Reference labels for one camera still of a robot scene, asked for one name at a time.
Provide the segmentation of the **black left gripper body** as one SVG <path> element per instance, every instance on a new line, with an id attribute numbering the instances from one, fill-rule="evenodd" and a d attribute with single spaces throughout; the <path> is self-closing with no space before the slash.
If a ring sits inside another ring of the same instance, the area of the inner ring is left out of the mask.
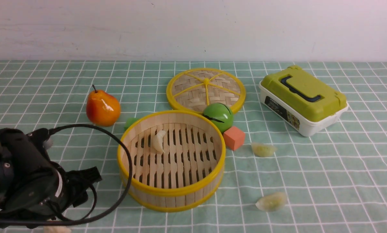
<path id="1" fill-rule="evenodd" d="M 96 167 L 67 172 L 51 161 L 47 149 L 52 134 L 45 128 L 29 134 L 0 129 L 0 219 L 54 219 L 85 203 L 87 189 L 102 180 Z"/>

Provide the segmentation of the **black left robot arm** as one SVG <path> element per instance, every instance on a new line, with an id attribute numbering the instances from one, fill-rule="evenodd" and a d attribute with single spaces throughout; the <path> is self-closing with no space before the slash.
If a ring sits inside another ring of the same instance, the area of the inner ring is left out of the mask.
<path id="1" fill-rule="evenodd" d="M 51 161 L 53 134 L 46 128 L 29 134 L 0 129 L 0 221 L 66 221 L 63 211 L 85 203 L 87 189 L 95 191 L 102 180 L 97 167 L 67 172 Z"/>

